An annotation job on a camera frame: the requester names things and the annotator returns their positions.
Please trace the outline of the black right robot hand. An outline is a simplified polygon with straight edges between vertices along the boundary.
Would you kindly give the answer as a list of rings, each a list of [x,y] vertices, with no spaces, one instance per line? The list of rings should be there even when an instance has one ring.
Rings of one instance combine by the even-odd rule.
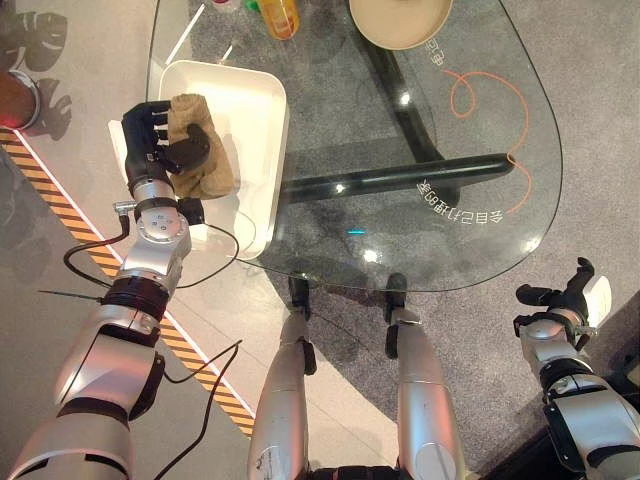
[[[529,306],[544,306],[574,324],[599,328],[612,309],[613,295],[608,278],[597,275],[593,264],[584,257],[577,259],[576,273],[564,290],[521,285],[516,298]]]

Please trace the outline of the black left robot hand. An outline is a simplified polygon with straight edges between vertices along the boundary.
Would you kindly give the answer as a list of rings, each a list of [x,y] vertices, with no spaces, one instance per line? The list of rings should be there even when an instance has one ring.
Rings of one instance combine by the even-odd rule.
[[[156,126],[168,126],[171,111],[169,100],[144,102],[123,115],[123,129],[127,154],[125,173],[130,193],[147,181],[170,183],[167,173],[181,174],[204,165],[210,153],[209,137],[204,130],[191,123],[187,138],[170,145],[161,145],[168,139],[167,131],[157,132]]]

